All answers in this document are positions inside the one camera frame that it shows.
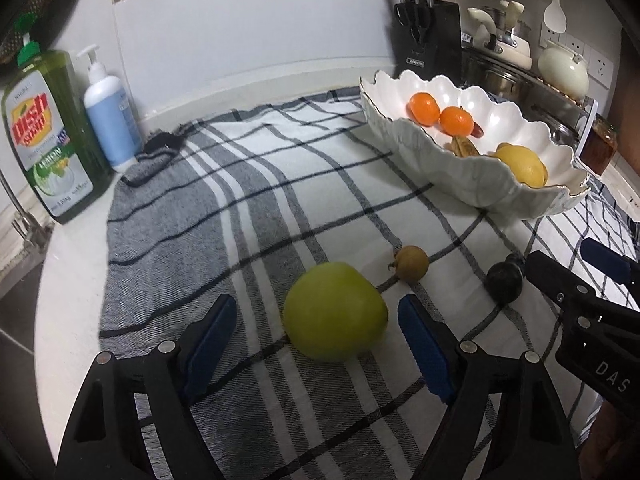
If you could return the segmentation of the chrome sink faucet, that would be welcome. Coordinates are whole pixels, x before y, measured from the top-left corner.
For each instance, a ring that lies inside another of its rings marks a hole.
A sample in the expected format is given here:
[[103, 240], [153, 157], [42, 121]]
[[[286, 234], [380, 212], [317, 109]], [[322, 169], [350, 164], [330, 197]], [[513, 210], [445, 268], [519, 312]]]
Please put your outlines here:
[[12, 191], [6, 176], [0, 171], [1, 185], [16, 210], [17, 217], [12, 221], [13, 229], [21, 235], [23, 246], [28, 252], [44, 252], [49, 244], [51, 229], [43, 226], [36, 217], [29, 212]]

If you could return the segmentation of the small red fruit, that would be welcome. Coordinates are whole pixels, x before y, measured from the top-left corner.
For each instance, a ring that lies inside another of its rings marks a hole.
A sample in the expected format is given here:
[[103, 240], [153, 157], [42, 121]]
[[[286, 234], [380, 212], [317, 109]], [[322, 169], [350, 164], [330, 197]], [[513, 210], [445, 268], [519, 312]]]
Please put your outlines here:
[[474, 136], [474, 138], [481, 138], [482, 136], [484, 136], [484, 130], [477, 122], [474, 124], [472, 136]]

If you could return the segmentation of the dark purple plum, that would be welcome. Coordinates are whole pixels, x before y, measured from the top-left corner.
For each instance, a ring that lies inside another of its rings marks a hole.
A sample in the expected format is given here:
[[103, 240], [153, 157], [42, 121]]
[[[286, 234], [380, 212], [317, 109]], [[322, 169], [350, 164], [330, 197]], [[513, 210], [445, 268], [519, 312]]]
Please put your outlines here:
[[524, 271], [525, 260], [517, 254], [508, 255], [489, 269], [484, 286], [498, 306], [506, 306], [521, 295]]

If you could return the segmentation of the blue white pump bottle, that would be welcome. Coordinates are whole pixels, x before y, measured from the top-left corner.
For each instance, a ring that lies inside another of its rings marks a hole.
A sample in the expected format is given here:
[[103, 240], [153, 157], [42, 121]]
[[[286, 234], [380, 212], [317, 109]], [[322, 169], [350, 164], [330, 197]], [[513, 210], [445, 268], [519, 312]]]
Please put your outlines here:
[[98, 49], [92, 44], [77, 55], [89, 59], [89, 85], [82, 100], [104, 156], [116, 172], [123, 174], [138, 161], [142, 136], [122, 81], [96, 58]]

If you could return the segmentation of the white wall power outlets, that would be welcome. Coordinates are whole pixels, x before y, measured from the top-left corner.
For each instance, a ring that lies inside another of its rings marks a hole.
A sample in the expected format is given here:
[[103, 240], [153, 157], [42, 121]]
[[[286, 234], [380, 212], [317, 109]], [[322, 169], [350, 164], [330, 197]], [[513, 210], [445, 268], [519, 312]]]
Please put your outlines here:
[[539, 45], [544, 48], [548, 40], [562, 44], [562, 46], [568, 47], [570, 50], [580, 54], [587, 62], [589, 77], [597, 81], [597, 83], [606, 90], [612, 88], [615, 63], [610, 58], [607, 58], [603, 53], [591, 47], [590, 44], [586, 44], [585, 41], [578, 39], [568, 32], [559, 34], [548, 28], [545, 24], [541, 24]]

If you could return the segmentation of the yellow lemon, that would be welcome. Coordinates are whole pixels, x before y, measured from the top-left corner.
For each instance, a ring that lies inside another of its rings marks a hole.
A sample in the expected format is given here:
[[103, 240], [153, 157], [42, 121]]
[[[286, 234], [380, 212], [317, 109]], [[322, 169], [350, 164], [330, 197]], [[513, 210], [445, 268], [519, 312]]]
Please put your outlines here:
[[538, 155], [526, 146], [501, 143], [493, 158], [508, 166], [518, 182], [530, 188], [543, 188], [548, 182], [548, 170]]

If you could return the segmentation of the wooden cutting board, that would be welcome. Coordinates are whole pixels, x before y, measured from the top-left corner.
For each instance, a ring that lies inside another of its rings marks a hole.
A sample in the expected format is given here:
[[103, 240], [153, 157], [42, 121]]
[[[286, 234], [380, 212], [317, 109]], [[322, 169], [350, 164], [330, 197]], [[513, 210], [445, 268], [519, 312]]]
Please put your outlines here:
[[639, 53], [622, 30], [620, 67], [608, 120], [618, 131], [618, 152], [635, 172], [640, 168]]

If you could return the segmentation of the small tangerine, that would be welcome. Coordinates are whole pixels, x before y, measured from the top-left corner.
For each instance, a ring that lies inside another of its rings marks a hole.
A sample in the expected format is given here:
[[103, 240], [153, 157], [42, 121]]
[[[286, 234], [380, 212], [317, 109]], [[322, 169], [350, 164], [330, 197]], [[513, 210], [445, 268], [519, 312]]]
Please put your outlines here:
[[474, 130], [474, 119], [458, 106], [448, 106], [439, 115], [439, 128], [450, 136], [469, 136]]

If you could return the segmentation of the stainless steel pot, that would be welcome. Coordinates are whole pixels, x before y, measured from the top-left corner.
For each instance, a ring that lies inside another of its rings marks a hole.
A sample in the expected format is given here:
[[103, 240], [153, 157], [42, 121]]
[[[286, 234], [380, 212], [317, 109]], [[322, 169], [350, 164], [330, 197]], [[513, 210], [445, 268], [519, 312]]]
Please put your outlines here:
[[467, 56], [463, 73], [469, 86], [479, 86], [496, 98], [523, 103], [529, 95], [529, 81], [497, 63]]

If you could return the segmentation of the large orange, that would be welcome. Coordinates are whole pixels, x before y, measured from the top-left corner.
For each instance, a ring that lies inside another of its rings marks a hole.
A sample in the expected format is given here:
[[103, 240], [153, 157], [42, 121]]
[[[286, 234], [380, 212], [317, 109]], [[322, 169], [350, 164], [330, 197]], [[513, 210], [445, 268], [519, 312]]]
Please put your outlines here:
[[409, 117], [417, 124], [431, 127], [438, 123], [440, 108], [428, 92], [416, 92], [407, 104]]

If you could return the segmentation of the white rice paddle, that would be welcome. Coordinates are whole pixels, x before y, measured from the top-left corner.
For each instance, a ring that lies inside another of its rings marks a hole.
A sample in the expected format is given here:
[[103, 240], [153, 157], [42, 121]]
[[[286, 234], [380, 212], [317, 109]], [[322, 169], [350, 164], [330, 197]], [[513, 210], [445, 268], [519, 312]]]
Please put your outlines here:
[[561, 0], [551, 0], [548, 6], [544, 9], [542, 22], [544, 23], [544, 26], [555, 34], [562, 35], [566, 32], [567, 20], [561, 6]]

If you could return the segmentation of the black kitchen scissors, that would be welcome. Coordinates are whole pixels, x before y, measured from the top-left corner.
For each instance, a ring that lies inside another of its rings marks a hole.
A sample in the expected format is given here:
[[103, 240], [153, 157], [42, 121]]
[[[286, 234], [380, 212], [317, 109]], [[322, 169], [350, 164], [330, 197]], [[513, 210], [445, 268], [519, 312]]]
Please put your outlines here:
[[406, 1], [395, 4], [394, 11], [399, 23], [409, 29], [413, 41], [424, 47], [434, 24], [432, 9], [426, 3]]

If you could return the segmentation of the metal kitchen shelf rack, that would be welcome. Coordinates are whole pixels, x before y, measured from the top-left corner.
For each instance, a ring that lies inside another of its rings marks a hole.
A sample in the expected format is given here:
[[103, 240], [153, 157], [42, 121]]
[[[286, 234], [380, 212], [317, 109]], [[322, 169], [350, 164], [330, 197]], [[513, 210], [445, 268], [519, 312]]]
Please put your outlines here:
[[[552, 140], [556, 144], [567, 145], [575, 154], [579, 153], [582, 149], [580, 142], [597, 115], [599, 104], [595, 99], [585, 96], [582, 101], [576, 102], [534, 73], [498, 61], [496, 58], [474, 50], [469, 44], [464, 44], [462, 46], [462, 75], [463, 82], [467, 87], [469, 85], [466, 83], [463, 73], [463, 61], [467, 56], [497, 63], [528, 80], [530, 83], [528, 97], [523, 103], [515, 103], [523, 116], [530, 122], [545, 122], [550, 128]], [[506, 102], [506, 100], [488, 94], [496, 102]]]

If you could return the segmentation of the hanging metal colander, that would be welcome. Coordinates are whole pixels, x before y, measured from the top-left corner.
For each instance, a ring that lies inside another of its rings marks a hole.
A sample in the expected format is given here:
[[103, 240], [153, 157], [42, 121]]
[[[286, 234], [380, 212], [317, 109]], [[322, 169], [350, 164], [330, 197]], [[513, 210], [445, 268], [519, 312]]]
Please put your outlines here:
[[49, 47], [66, 23], [77, 0], [26, 0], [1, 26], [1, 73], [11, 73], [23, 45], [21, 26], [41, 47]]

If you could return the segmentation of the checkered white blue cloth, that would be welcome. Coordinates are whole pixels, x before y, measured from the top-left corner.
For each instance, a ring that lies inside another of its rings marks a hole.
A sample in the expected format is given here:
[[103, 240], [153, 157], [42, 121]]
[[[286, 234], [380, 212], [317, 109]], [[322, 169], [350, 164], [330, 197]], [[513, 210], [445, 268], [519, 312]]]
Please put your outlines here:
[[[375, 142], [355, 89], [190, 122], [170, 148], [145, 155], [116, 184], [107, 220], [100, 343], [138, 356], [177, 338], [218, 296], [238, 325], [192, 413], [229, 479], [407, 479], [444, 406], [428, 392], [395, 323], [343, 363], [305, 358], [280, 312], [294, 282], [327, 261], [357, 269], [395, 310], [420, 298], [458, 338], [500, 356], [537, 352], [573, 437], [597, 411], [593, 390], [555, 362], [559, 310], [533, 287], [498, 307], [489, 268], [545, 252], [599, 296], [632, 307], [622, 286], [582, 261], [594, 238], [636, 252], [634, 226], [593, 183], [574, 208], [509, 221], [440, 192]], [[430, 259], [422, 280], [388, 265], [404, 246]]]

